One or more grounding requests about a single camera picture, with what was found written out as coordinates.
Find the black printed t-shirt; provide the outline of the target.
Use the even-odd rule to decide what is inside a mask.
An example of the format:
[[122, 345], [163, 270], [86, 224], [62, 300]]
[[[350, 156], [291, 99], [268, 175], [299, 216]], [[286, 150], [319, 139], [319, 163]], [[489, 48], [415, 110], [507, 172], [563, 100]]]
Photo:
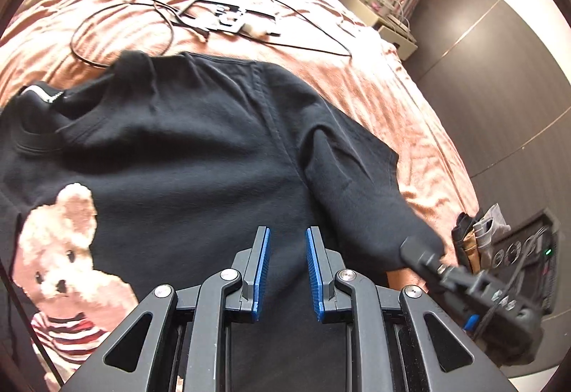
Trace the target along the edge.
[[305, 231], [379, 281], [440, 237], [397, 154], [286, 69], [124, 52], [73, 89], [1, 112], [1, 258], [33, 328], [1, 319], [29, 380], [57, 390], [153, 288], [191, 287], [270, 228], [261, 320], [232, 341], [236, 391], [340, 391], [344, 328], [313, 319]]

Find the folded grey shirt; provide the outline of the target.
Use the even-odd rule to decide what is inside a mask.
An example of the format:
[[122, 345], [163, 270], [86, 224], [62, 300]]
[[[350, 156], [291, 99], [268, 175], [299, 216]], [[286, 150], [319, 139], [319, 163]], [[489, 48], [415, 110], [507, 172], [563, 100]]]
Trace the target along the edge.
[[498, 203], [492, 205], [484, 216], [473, 225], [477, 248], [480, 253], [487, 251], [504, 235], [508, 235], [511, 226], [506, 223]]

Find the folded black shirt bottom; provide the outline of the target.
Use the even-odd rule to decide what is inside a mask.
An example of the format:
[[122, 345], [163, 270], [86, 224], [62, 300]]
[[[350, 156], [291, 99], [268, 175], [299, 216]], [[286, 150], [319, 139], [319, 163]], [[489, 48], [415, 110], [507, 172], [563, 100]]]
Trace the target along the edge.
[[461, 212], [457, 218], [455, 227], [452, 228], [451, 231], [456, 257], [458, 263], [461, 264], [462, 266], [468, 265], [469, 259], [464, 249], [464, 239], [472, 230], [473, 224], [474, 224], [474, 218], [469, 216], [465, 212]]

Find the dark wood wardrobe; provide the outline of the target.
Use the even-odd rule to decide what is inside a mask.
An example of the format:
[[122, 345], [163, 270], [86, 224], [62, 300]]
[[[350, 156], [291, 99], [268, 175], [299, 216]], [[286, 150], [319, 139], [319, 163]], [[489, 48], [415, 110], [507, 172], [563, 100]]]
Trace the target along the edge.
[[503, 0], [420, 0], [405, 68], [456, 145], [479, 205], [519, 225], [559, 219], [559, 298], [533, 363], [555, 367], [570, 346], [570, 85], [547, 48]]

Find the white bedside cabinet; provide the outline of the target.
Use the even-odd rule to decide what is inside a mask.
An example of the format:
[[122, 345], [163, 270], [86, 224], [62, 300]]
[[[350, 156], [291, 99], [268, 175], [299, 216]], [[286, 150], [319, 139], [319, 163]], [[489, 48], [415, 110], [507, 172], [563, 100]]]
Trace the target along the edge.
[[341, 0], [361, 22], [372, 27], [380, 37], [392, 44], [401, 61], [408, 60], [418, 49], [415, 37], [404, 22], [389, 12], [387, 7], [381, 6], [375, 10], [366, 0]]

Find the brown bed blanket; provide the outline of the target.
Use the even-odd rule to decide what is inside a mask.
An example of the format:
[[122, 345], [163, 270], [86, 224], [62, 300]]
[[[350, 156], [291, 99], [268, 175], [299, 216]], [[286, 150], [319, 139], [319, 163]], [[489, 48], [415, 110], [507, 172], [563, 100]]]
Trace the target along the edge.
[[[192, 0], [159, 0], [182, 8]], [[95, 77], [125, 49], [199, 52], [275, 63], [295, 74], [398, 153], [405, 199], [457, 260], [452, 231], [479, 208], [465, 164], [395, 47], [338, 0], [220, 0], [266, 12], [274, 43], [170, 29], [148, 6], [127, 0], [23, 0], [1, 39], [1, 98], [35, 81], [68, 89]]]

